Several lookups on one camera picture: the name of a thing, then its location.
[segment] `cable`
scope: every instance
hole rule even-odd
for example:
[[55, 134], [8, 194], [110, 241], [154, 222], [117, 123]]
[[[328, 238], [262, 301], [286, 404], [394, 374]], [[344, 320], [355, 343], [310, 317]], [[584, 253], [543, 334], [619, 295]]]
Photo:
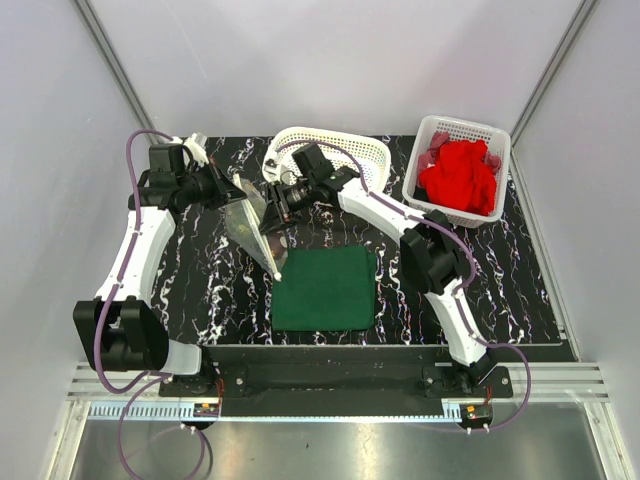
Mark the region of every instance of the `cable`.
[[[338, 152], [346, 155], [349, 160], [351, 160], [351, 162], [353, 162], [353, 164], [356, 166], [356, 168], [358, 169], [358, 172], [360, 173], [360, 183], [362, 184], [362, 188], [364, 189], [364, 191], [366, 192], [367, 195], [369, 195], [370, 197], [376, 199], [378, 202], [380, 202], [381, 204], [383, 204], [384, 206], [386, 206], [387, 208], [390, 208], [391, 210], [393, 210], [396, 213], [399, 213], [400, 215], [405, 215], [405, 210], [401, 207], [398, 207], [396, 205], [394, 205], [393, 203], [387, 201], [384, 197], [380, 196], [377, 192], [375, 191], [371, 191], [369, 190], [369, 187], [367, 185], [367, 183], [365, 182], [364, 179], [364, 170], [362, 168], [362, 165], [360, 165], [360, 163], [355, 159], [355, 157], [353, 155], [351, 155], [351, 153], [349, 153], [347, 150], [343, 149], [342, 147], [339, 147], [337, 145], [333, 145], [329, 142], [324, 142], [324, 141], [320, 141], [320, 140], [294, 140], [292, 142], [288, 142], [280, 147], [278, 147], [276, 149], [276, 153], [281, 152], [282, 150], [284, 150], [285, 148], [289, 148], [292, 147], [294, 145], [301, 145], [301, 144], [309, 144], [309, 143], [314, 143], [316, 145], [322, 145], [325, 147], [329, 147], [329, 148], [333, 148], [334, 150], [337, 150]], [[489, 343], [486, 340], [478, 337], [476, 335], [476, 333], [473, 331], [473, 328], [471, 328], [471, 325], [469, 323], [469, 319], [467, 319], [467, 316], [464, 312], [464, 308], [462, 307], [462, 303], [460, 303], [460, 299], [458, 298], [458, 294], [459, 293], [464, 293], [464, 289], [466, 289], [471, 282], [473, 282], [473, 279], [476, 276], [476, 262], [473, 258], [473, 255], [471, 253], [471, 251], [469, 250], [469, 248], [464, 244], [464, 242], [462, 240], [460, 240], [460, 238], [453, 233], [452, 231], [448, 230], [445, 227], [442, 227], [441, 225], [438, 225], [435, 222], [432, 222], [431, 220], [428, 220], [426, 218], [423, 217], [417, 217], [415, 215], [408, 215], [407, 218], [415, 221], [415, 222], [420, 222], [423, 223], [425, 225], [427, 225], [430, 228], [434, 228], [435, 230], [439, 231], [440, 233], [446, 235], [447, 237], [449, 237], [451, 240], [453, 240], [456, 245], [460, 248], [460, 250], [462, 250], [462, 252], [464, 253], [467, 261], [469, 262], [469, 266], [471, 268], [469, 276], [465, 279], [463, 279], [462, 283], [456, 287], [453, 290], [453, 296], [456, 302], [456, 307], [458, 308], [458, 312], [460, 313], [460, 317], [462, 318], [462, 322], [465, 326], [465, 328], [467, 329], [467, 332], [469, 333], [469, 335], [476, 341], [478, 342], [480, 345], [482, 345], [485, 348], [490, 348], [490, 349], [498, 349], [498, 348], [508, 348], [512, 351], [514, 351], [522, 360], [522, 364], [524, 365], [525, 371], [527, 373], [527, 387], [525, 390], [525, 394], [524, 394], [524, 398], [522, 400], [522, 403], [520, 404], [520, 407], [518, 408], [518, 410], [516, 411], [515, 414], [513, 414], [513, 416], [507, 420], [505, 420], [504, 422], [492, 427], [492, 430], [499, 430], [501, 428], [504, 428], [508, 425], [510, 425], [511, 423], [513, 423], [524, 411], [524, 409], [527, 407], [528, 403], [529, 403], [529, 398], [531, 397], [531, 367], [529, 365], [529, 361], [527, 360], [527, 357], [525, 357], [524, 353], [522, 353], [522, 350], [520, 350], [518, 347], [511, 345], [509, 343]]]
[[133, 187], [133, 201], [135, 204], [136, 210], [136, 222], [134, 227], [133, 235], [131, 235], [131, 240], [129, 241], [129, 246], [127, 247], [127, 251], [124, 255], [124, 259], [122, 260], [122, 265], [120, 265], [120, 269], [118, 270], [118, 274], [116, 276], [116, 283], [111, 287], [111, 291], [107, 296], [107, 299], [102, 306], [102, 310], [100, 311], [100, 316], [98, 317], [98, 324], [96, 325], [96, 335], [93, 338], [93, 362], [96, 367], [96, 373], [98, 374], [98, 378], [100, 379], [100, 383], [107, 389], [107, 391], [115, 394], [126, 393], [131, 390], [145, 375], [149, 372], [141, 372], [136, 378], [134, 378], [131, 383], [122, 388], [114, 387], [107, 376], [104, 373], [104, 368], [102, 367], [102, 358], [100, 356], [101, 346], [102, 346], [102, 331], [104, 330], [104, 325], [107, 321], [107, 315], [109, 314], [109, 307], [113, 302], [116, 294], [118, 293], [118, 289], [122, 285], [122, 279], [124, 278], [124, 274], [127, 270], [127, 266], [129, 265], [129, 261], [131, 260], [131, 256], [133, 255], [133, 249], [136, 246], [136, 240], [138, 239], [138, 235], [140, 233], [140, 225], [142, 223], [142, 211], [140, 209], [140, 192], [138, 190], [138, 183], [136, 180], [136, 172], [133, 168], [133, 160], [131, 159], [131, 145], [133, 141], [138, 135], [143, 133], [151, 133], [158, 135], [160, 137], [167, 138], [169, 140], [173, 140], [171, 135], [167, 135], [166, 133], [159, 132], [157, 130], [151, 129], [143, 129], [136, 130], [131, 134], [129, 139], [127, 140], [126, 147], [126, 155], [127, 155], [127, 167], [129, 168], [129, 177], [131, 178], [131, 186]]
[[[147, 383], [144, 387], [142, 387], [135, 394], [133, 394], [133, 396], [129, 399], [129, 401], [127, 402], [125, 407], [122, 409], [122, 413], [120, 414], [120, 418], [118, 419], [118, 457], [120, 457], [120, 463], [122, 463], [122, 466], [127, 471], [127, 473], [132, 478], [135, 478], [136, 480], [144, 480], [144, 479], [142, 477], [140, 477], [136, 472], [133, 471], [133, 469], [131, 468], [131, 466], [127, 462], [127, 457], [125, 457], [125, 455], [124, 455], [124, 449], [122, 447], [122, 425], [124, 423], [124, 418], [127, 416], [127, 413], [129, 413], [129, 408], [131, 407], [133, 402], [135, 402], [136, 399], [145, 392], [145, 390], [148, 390], [149, 388], [153, 387], [154, 385], [156, 385], [156, 384], [158, 384], [160, 382], [163, 382], [164, 380], [166, 380], [168, 378], [171, 378], [171, 375], [161, 374], [161, 376], [159, 376], [155, 380]], [[194, 434], [194, 433], [197, 434], [198, 438], [200, 439], [200, 458], [198, 459], [198, 463], [196, 464], [195, 468], [191, 471], [191, 473], [189, 473], [189, 475], [187, 475], [185, 477], [184, 480], [192, 479], [196, 475], [196, 473], [198, 473], [198, 470], [200, 470], [200, 467], [202, 466], [202, 463], [204, 462], [204, 452], [205, 452], [205, 449], [207, 449], [206, 445], [208, 443], [207, 437], [205, 437], [204, 434], [200, 430], [196, 429], [195, 427], [192, 427], [190, 429], [190, 431], [191, 431], [192, 434]]]

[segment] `marble tabletop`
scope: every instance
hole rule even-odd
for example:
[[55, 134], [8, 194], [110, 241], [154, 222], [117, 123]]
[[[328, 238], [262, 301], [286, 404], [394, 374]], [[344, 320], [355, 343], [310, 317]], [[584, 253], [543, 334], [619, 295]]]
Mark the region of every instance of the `marble tabletop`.
[[[378, 137], [392, 154], [386, 193], [402, 199], [415, 137]], [[229, 177], [239, 173], [262, 191], [260, 172], [270, 138], [211, 138], [207, 150]], [[504, 215], [476, 230], [457, 227], [471, 248], [478, 277], [467, 291], [480, 330], [491, 341], [550, 344], [558, 328], [531, 237], [509, 180]], [[398, 247], [351, 214], [313, 206], [287, 231], [290, 248], [365, 245], [378, 258], [374, 326], [365, 331], [274, 332], [272, 279], [225, 235], [220, 212], [189, 208], [163, 254], [152, 306], [173, 339], [216, 344], [410, 345], [445, 342], [435, 313], [399, 275]]]

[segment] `dark green mat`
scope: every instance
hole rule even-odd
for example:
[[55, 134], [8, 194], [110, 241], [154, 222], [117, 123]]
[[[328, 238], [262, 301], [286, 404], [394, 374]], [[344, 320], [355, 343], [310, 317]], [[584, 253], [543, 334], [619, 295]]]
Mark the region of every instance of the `dark green mat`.
[[289, 250], [273, 282], [273, 329], [365, 330], [373, 325], [376, 256], [362, 246]]

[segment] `laundry basket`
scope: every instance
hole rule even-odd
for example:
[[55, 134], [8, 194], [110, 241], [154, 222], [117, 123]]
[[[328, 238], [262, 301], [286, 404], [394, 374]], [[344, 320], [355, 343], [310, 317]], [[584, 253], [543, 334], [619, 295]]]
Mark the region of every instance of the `laundry basket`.
[[[495, 208], [493, 212], [491, 212], [491, 215], [485, 217], [483, 215], [447, 208], [413, 198], [416, 190], [416, 181], [418, 180], [418, 157], [428, 150], [433, 134], [436, 132], [448, 132], [451, 140], [484, 140], [491, 154], [500, 157], [500, 169], [496, 173]], [[478, 228], [484, 223], [495, 222], [502, 216], [504, 198], [507, 191], [510, 160], [511, 137], [504, 130], [480, 123], [429, 115], [422, 120], [420, 129], [418, 130], [418, 136], [413, 144], [409, 166], [407, 167], [407, 175], [402, 185], [402, 196], [409, 205], [418, 210], [431, 212], [432, 210], [438, 209], [455, 225], [461, 225], [467, 228]]]
[[[291, 184], [301, 176], [291, 154], [303, 145], [293, 145], [276, 152], [281, 146], [296, 140], [323, 141], [341, 147], [353, 155], [362, 166], [364, 179], [369, 188], [381, 192], [387, 184], [391, 167], [391, 152], [389, 147], [380, 140], [350, 133], [305, 127], [291, 127], [282, 130], [271, 141], [262, 163], [262, 176], [267, 182], [281, 181]], [[335, 169], [342, 166], [356, 169], [353, 162], [345, 154], [323, 145], [320, 146], [320, 149]]]

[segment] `empty white basket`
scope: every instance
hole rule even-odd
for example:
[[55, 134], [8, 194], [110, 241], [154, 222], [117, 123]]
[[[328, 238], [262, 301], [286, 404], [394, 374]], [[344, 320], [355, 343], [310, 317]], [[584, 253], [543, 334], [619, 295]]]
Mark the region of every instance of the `empty white basket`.
[[[341, 147], [353, 155], [362, 166], [364, 179], [369, 188], [381, 192], [387, 184], [391, 167], [391, 152], [389, 147], [380, 140], [350, 133], [305, 127], [291, 127], [282, 130], [271, 141], [262, 163], [262, 176], [267, 182], [279, 180], [283, 183], [294, 183], [295, 178], [301, 175], [291, 154], [303, 145], [287, 147], [276, 153], [276, 150], [281, 146], [296, 140], [319, 140]], [[320, 146], [320, 149], [335, 169], [344, 165], [356, 169], [349, 157], [343, 153], [325, 146]], [[287, 172], [292, 172], [293, 175], [285, 175]]]
[[[500, 169], [496, 173], [495, 209], [491, 212], [491, 215], [485, 217], [413, 198], [416, 190], [416, 181], [418, 179], [418, 157], [429, 149], [433, 134], [436, 132], [448, 132], [451, 140], [484, 140], [491, 154], [500, 157]], [[407, 175], [402, 185], [402, 196], [409, 205], [418, 210], [431, 212], [437, 209], [444, 213], [449, 221], [455, 225], [461, 225], [467, 228], [478, 228], [484, 223], [495, 222], [502, 216], [504, 198], [507, 191], [510, 160], [511, 137], [504, 130], [480, 123], [429, 115], [420, 123], [420, 129], [418, 130], [418, 135], [413, 144], [413, 150], [411, 151]]]

